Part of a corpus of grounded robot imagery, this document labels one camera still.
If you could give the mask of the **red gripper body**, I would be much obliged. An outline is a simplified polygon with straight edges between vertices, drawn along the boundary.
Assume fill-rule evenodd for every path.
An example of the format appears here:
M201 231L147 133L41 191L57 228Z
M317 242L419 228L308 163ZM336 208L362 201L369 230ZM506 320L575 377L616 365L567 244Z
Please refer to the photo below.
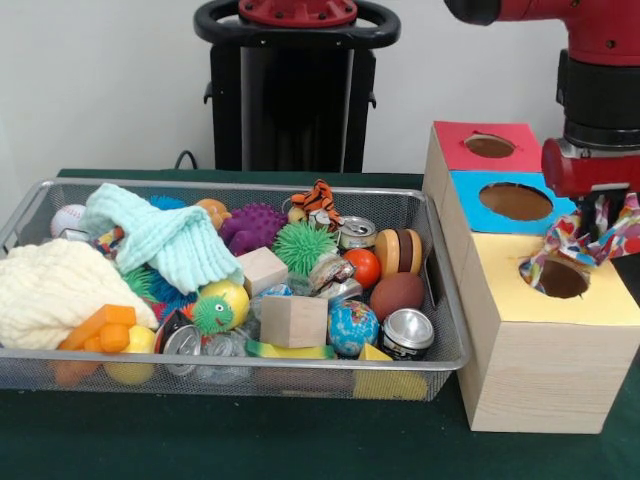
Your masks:
M557 197L639 191L638 150L598 150L578 147L564 138L547 139L541 168L546 186Z

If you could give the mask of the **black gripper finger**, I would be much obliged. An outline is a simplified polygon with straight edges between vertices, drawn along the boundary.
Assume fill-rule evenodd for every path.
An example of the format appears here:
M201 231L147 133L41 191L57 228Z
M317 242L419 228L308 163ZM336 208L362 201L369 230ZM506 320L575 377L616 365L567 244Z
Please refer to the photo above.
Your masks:
M589 194L580 199L580 226L579 237L586 238L588 243L595 242L599 239L600 233L597 226L597 209L596 203L599 194Z
M627 191L610 191L605 198L607 200L607 229L611 230L618 222L620 212L625 206Z

